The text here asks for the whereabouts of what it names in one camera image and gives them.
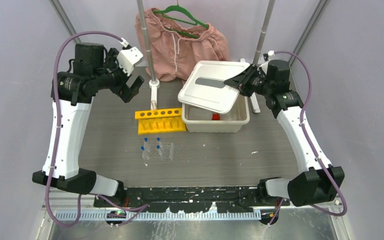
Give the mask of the large clear glass test tube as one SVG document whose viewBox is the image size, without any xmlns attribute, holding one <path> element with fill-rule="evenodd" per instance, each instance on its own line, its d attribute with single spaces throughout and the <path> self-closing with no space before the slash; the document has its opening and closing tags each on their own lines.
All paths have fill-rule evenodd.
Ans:
<svg viewBox="0 0 384 240">
<path fill-rule="evenodd" d="M 156 111 L 158 108 L 157 108 L 157 102 L 155 100 L 152 100 L 150 102 L 150 106 L 151 106 L 151 110 L 153 111 Z"/>
</svg>

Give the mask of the white plastic lid tray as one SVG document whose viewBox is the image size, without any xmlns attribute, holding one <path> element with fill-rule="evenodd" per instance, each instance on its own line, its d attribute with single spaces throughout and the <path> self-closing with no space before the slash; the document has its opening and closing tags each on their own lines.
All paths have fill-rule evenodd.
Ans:
<svg viewBox="0 0 384 240">
<path fill-rule="evenodd" d="M 201 60 L 177 95 L 186 105 L 226 114 L 240 96 L 238 89 L 224 81 L 242 73 L 250 66 L 247 62 Z"/>
</svg>

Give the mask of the white plastic squeeze bottle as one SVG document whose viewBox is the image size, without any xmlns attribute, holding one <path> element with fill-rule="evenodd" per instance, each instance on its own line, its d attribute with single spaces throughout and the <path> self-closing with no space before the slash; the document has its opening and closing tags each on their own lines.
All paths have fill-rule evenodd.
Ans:
<svg viewBox="0 0 384 240">
<path fill-rule="evenodd" d="M 212 121 L 220 121 L 221 120 L 221 116 L 218 113 L 213 113 L 212 117 L 211 117 L 211 120 Z"/>
</svg>

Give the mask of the blue-capped small test tube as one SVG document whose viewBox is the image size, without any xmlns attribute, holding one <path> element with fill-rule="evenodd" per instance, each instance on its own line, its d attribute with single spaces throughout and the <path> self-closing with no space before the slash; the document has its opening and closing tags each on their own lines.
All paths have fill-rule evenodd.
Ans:
<svg viewBox="0 0 384 240">
<path fill-rule="evenodd" d="M 144 147 L 144 146 L 141 146 L 140 147 L 141 148 L 141 150 L 142 150 L 142 158 L 144 159 L 144 160 L 149 160 L 150 159 L 150 156 L 149 156 L 149 154 L 148 154 L 148 151 L 147 151 L 147 149 Z"/>
</svg>

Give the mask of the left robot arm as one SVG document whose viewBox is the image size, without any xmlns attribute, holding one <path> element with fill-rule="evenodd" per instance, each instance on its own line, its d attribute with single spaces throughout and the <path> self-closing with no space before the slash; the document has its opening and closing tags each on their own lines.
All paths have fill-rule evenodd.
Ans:
<svg viewBox="0 0 384 240">
<path fill-rule="evenodd" d="M 112 93 L 128 103 L 144 83 L 137 77 L 127 82 L 134 67 L 143 59 L 136 47 L 107 49 L 99 43 L 78 43 L 67 71 L 57 74 L 57 94 L 52 94 L 53 123 L 48 157 L 32 181 L 62 191 L 81 195 L 103 195 L 113 206 L 126 200 L 123 182 L 107 178 L 95 171 L 80 168 L 79 154 L 96 94 Z"/>
</svg>

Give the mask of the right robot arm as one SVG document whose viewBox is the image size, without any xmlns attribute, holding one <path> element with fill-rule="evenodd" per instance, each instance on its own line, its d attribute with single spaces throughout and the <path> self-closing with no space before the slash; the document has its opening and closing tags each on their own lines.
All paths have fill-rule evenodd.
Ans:
<svg viewBox="0 0 384 240">
<path fill-rule="evenodd" d="M 224 84 L 245 97 L 264 96 L 267 108 L 284 130 L 297 160 L 299 174 L 295 178 L 260 180 L 257 186 L 259 202 L 268 206 L 277 198 L 283 198 L 301 207 L 333 201 L 345 173 L 342 167 L 331 164 L 318 145 L 308 125 L 304 103 L 290 88 L 288 62 L 275 59 L 260 66 L 252 64 Z"/>
</svg>

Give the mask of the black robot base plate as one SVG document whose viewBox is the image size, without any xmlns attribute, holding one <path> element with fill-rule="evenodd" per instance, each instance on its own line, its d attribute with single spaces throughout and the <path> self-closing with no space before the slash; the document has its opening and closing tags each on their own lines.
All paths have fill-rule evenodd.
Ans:
<svg viewBox="0 0 384 240">
<path fill-rule="evenodd" d="M 148 205 L 149 213 L 207 213 L 215 205 L 217 213 L 249 213 L 259 207 L 276 208 L 279 197 L 263 193 L 260 186 L 214 187 L 128 187 L 122 200 L 124 208 Z"/>
</svg>

